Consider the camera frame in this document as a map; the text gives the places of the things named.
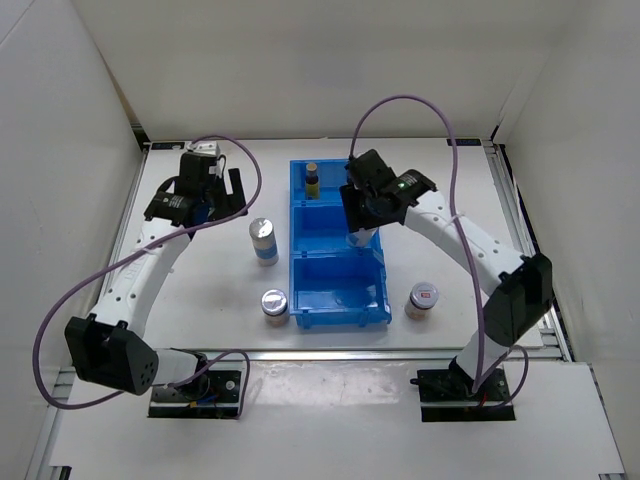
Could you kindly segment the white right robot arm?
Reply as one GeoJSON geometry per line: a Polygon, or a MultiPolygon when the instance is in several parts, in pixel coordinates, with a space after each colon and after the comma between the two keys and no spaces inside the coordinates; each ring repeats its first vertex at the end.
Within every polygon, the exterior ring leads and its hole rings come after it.
{"type": "Polygon", "coordinates": [[[478,327],[450,364],[449,387],[460,399],[480,393],[486,379],[553,303],[552,263],[502,245],[453,199],[415,169],[396,175],[379,153],[350,156],[340,188],[350,245],[365,247],[382,226],[399,224],[431,241],[470,274],[478,327]]]}

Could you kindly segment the blue-label silver-lid shaker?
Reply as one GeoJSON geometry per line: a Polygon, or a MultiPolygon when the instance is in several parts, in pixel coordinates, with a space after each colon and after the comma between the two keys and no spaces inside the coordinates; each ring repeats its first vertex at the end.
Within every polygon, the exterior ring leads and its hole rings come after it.
{"type": "Polygon", "coordinates": [[[249,235],[259,264],[275,265],[279,254],[273,223],[264,217],[256,218],[249,225],[249,235]]]}
{"type": "Polygon", "coordinates": [[[353,248],[368,248],[379,239],[379,229],[359,229],[346,235],[346,242],[353,248]]]}

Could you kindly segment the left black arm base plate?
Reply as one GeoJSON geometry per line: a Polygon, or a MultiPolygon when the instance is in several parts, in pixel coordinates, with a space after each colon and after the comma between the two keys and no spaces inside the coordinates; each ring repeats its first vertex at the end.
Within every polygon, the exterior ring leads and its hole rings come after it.
{"type": "Polygon", "coordinates": [[[153,387],[147,417],[151,419],[233,420],[240,412],[246,365],[215,364],[207,373],[178,388],[153,387]]]}

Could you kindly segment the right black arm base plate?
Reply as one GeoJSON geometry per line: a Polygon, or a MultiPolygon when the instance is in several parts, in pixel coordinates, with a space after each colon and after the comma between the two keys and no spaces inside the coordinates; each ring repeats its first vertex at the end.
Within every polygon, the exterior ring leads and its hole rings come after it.
{"type": "Polygon", "coordinates": [[[423,423],[510,422],[516,420],[511,391],[502,368],[494,370],[473,393],[473,379],[454,360],[446,368],[416,371],[423,423]]]}

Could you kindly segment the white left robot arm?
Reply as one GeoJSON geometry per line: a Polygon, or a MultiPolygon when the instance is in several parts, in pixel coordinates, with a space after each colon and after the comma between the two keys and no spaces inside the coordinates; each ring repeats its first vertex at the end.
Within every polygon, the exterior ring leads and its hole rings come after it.
{"type": "Polygon", "coordinates": [[[119,269],[87,317],[67,323],[65,339],[81,380],[134,395],[160,385],[174,386],[188,400],[208,392],[203,354],[154,349],[144,333],[193,227],[233,216],[246,205],[240,172],[226,170],[225,163],[217,149],[182,154],[178,175],[157,189],[144,211],[135,259],[119,269]]]}

